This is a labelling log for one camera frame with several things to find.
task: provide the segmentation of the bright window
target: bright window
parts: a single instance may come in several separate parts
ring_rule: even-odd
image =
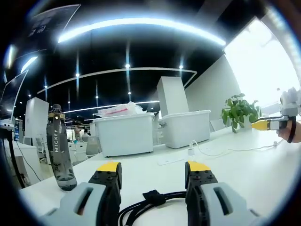
[[[299,81],[290,58],[270,30],[253,20],[226,48],[226,58],[248,102],[261,107],[279,101]]]

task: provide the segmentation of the white storage box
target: white storage box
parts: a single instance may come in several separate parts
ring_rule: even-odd
[[[201,142],[210,138],[210,110],[168,114],[158,122],[163,126],[166,146],[179,148],[188,146],[192,140]]]
[[[143,113],[95,119],[103,155],[152,152],[153,117],[153,113]]]

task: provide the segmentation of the water bottle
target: water bottle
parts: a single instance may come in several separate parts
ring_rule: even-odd
[[[71,191],[76,187],[77,181],[68,149],[65,114],[60,105],[53,105],[53,110],[48,115],[47,145],[57,185],[64,191]]]

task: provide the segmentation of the ceiling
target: ceiling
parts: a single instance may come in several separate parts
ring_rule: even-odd
[[[69,21],[66,31],[100,21],[127,17],[153,17],[177,20],[204,29],[229,43],[261,9],[243,0],[60,0],[52,1],[40,12],[71,4],[81,4]],[[183,84],[193,75],[179,71],[128,71],[105,73],[65,82],[39,91],[44,86],[80,75],[125,68],[128,62],[135,67],[164,67],[196,71],[191,84],[222,54],[224,46],[173,28],[155,25],[119,25],[96,29],[73,39],[57,43],[53,35],[34,43],[39,52],[30,53],[28,29],[16,37],[20,49],[17,59],[6,70],[7,80],[19,74],[32,56],[38,56],[28,67],[27,77],[19,93],[15,117],[24,119],[26,102],[38,97],[60,104],[63,111],[127,103],[128,91],[134,102],[157,100],[155,94],[161,76],[181,76]],[[159,104],[143,104],[144,110],[159,111]],[[67,117],[84,122],[93,118],[97,109],[67,113]]]

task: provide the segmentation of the potted plant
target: potted plant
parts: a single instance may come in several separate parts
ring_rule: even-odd
[[[255,106],[258,101],[254,100],[252,104],[249,104],[246,100],[243,100],[244,96],[243,93],[232,96],[225,101],[227,107],[222,109],[222,121],[226,125],[228,118],[230,118],[234,133],[237,133],[238,125],[241,128],[245,127],[245,119],[248,118],[249,122],[253,123],[258,117],[261,117],[261,108]]]

